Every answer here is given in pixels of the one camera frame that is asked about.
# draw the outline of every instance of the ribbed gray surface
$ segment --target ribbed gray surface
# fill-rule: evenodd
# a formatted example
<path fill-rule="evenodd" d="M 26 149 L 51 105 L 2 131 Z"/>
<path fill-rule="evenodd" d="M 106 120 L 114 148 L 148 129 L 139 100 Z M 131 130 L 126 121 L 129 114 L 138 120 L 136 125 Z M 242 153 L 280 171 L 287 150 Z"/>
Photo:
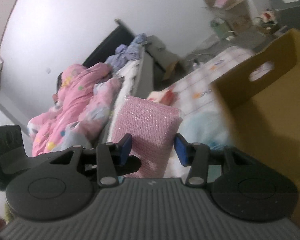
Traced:
<path fill-rule="evenodd" d="M 51 223 L 15 219 L 0 236 L 15 240 L 300 240 L 288 219 L 243 222 L 216 208 L 205 191 L 180 179 L 126 179 L 103 189 L 80 214 Z"/>

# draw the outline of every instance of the silver screw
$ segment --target silver screw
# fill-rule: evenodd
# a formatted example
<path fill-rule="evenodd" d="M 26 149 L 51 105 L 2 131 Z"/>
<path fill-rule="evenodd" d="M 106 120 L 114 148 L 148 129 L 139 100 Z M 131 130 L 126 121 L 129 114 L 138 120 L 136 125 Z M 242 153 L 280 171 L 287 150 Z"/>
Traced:
<path fill-rule="evenodd" d="M 191 185 L 201 185 L 204 183 L 204 179 L 203 178 L 200 178 L 200 177 L 191 177 L 189 179 L 189 183 Z"/>
<path fill-rule="evenodd" d="M 112 185 L 114 183 L 117 182 L 117 180 L 114 178 L 114 177 L 103 177 L 100 182 L 103 184 L 103 185 Z"/>

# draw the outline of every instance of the pink bedding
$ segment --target pink bedding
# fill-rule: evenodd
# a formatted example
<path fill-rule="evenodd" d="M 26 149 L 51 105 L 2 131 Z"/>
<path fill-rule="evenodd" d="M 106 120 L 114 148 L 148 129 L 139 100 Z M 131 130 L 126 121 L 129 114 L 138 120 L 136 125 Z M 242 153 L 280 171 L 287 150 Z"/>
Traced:
<path fill-rule="evenodd" d="M 98 63 L 88 69 L 71 65 L 62 73 L 58 102 L 28 124 L 33 156 L 54 151 L 69 130 L 90 141 L 99 135 L 121 87 L 121 80 L 109 79 L 110 71 L 111 66 Z"/>

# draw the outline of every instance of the pink mesh sponge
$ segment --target pink mesh sponge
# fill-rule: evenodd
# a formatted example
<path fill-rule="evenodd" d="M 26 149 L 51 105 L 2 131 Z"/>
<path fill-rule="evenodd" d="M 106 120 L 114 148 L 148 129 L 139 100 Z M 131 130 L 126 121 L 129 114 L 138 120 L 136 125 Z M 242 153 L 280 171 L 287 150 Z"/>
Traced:
<path fill-rule="evenodd" d="M 182 121 L 180 110 L 146 99 L 127 96 L 114 124 L 111 141 L 132 135 L 131 155 L 141 160 L 139 171 L 126 177 L 162 178 L 173 139 Z"/>

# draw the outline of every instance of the black device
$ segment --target black device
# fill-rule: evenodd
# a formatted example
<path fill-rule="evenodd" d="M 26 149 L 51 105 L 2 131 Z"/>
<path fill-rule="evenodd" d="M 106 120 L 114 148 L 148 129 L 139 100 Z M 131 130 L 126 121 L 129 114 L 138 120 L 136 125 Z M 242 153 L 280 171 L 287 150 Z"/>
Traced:
<path fill-rule="evenodd" d="M 19 126 L 0 127 L 0 190 L 15 219 L 6 239 L 297 239 L 298 200 L 286 177 L 234 147 L 210 150 L 177 134 L 179 178 L 129 179 L 133 138 L 27 157 Z M 211 164 L 222 175 L 208 183 Z"/>

